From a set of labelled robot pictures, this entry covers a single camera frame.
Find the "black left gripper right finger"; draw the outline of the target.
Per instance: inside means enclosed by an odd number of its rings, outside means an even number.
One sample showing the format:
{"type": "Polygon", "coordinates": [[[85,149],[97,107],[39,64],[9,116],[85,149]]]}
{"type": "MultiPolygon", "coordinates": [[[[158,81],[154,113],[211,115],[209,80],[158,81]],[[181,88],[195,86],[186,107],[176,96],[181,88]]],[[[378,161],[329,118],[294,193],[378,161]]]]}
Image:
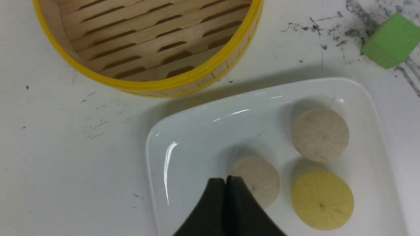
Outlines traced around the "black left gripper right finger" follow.
{"type": "Polygon", "coordinates": [[[228,176],[226,181],[225,235],[285,236],[238,176],[228,176]]]}

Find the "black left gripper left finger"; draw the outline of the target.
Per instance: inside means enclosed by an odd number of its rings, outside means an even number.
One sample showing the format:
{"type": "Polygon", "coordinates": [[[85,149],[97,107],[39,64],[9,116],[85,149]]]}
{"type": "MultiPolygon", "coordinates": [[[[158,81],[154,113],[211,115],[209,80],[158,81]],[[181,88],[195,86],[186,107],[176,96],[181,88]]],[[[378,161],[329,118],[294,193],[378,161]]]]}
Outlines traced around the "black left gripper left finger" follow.
{"type": "Polygon", "coordinates": [[[222,236],[225,180],[210,178],[197,205],[175,236],[222,236]]]}

